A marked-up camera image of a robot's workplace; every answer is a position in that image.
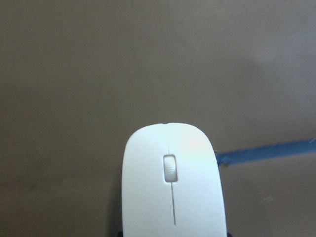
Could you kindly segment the white computer mouse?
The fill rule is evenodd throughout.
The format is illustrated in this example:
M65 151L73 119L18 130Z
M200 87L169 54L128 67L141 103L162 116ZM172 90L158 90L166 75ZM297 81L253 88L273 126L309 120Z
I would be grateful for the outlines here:
M226 216L215 152L203 131L184 123L140 128L122 166L126 237L225 237Z

